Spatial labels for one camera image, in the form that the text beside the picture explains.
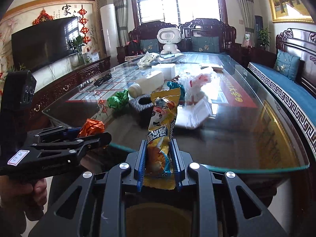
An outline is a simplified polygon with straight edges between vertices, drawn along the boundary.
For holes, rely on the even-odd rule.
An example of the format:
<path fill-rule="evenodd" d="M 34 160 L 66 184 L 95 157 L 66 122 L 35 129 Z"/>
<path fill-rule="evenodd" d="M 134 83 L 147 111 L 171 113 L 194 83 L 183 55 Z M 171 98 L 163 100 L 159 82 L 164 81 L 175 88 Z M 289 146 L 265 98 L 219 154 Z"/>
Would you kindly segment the person's left hand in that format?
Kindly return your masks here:
<path fill-rule="evenodd" d="M 44 205 L 47 203 L 46 178 L 40 179 L 32 185 L 12 180 L 8 176 L 1 176 L 1 204 L 22 204 L 24 198 L 30 198 L 35 203 L 35 208 L 43 211 Z"/>

